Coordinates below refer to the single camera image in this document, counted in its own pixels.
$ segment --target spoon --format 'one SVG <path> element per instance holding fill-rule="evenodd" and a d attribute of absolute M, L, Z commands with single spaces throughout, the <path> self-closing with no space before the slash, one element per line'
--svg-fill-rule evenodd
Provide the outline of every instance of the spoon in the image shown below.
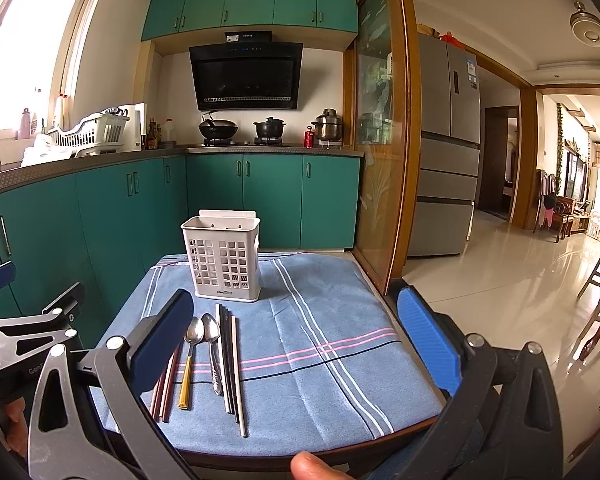
<path fill-rule="evenodd" d="M 218 360 L 214 353 L 214 343 L 220 337 L 220 327 L 211 314 L 203 314 L 202 323 L 205 327 L 205 341 L 209 342 L 209 358 L 211 359 L 211 382 L 216 395 L 222 395 L 222 384 L 218 373 Z"/>
<path fill-rule="evenodd" d="M 189 354 L 187 355 L 187 364 L 184 368 L 184 377 L 182 378 L 182 387 L 180 397 L 178 398 L 178 407 L 181 410 L 188 410 L 190 404 L 191 370 L 193 368 L 193 348 L 205 338 L 205 327 L 199 317 L 192 317 L 191 323 L 187 328 L 184 341 L 189 343 Z"/>

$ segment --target glossy floor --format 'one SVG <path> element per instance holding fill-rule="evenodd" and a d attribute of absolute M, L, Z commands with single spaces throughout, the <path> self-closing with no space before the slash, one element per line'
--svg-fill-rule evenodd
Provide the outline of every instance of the glossy floor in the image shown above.
<path fill-rule="evenodd" d="M 504 348 L 542 345 L 558 392 L 565 456 L 600 426 L 600 343 L 584 363 L 573 357 L 595 332 L 576 341 L 600 288 L 576 296 L 599 256 L 600 243 L 585 234 L 556 244 L 554 232 L 532 234 L 478 211 L 464 254 L 408 260 L 404 268 L 404 279 L 465 333 Z"/>

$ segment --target doorway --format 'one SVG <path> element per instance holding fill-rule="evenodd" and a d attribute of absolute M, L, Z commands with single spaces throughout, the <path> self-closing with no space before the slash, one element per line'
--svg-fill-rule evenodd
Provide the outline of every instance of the doorway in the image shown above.
<path fill-rule="evenodd" d="M 484 147 L 478 209 L 509 221 L 518 180 L 520 107 L 484 109 Z"/>

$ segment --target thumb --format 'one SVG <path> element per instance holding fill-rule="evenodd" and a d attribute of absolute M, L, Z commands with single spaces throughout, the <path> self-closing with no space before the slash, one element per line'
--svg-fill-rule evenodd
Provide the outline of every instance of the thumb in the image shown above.
<path fill-rule="evenodd" d="M 291 473 L 296 480 L 353 480 L 350 476 L 331 469 L 318 457 L 306 451 L 293 458 Z"/>

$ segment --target gray refrigerator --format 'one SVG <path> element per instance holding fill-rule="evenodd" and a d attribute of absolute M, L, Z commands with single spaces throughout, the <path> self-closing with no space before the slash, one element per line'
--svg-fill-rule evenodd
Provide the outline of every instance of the gray refrigerator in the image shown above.
<path fill-rule="evenodd" d="M 419 34 L 422 148 L 409 256 L 464 251 L 480 160 L 475 56 Z"/>

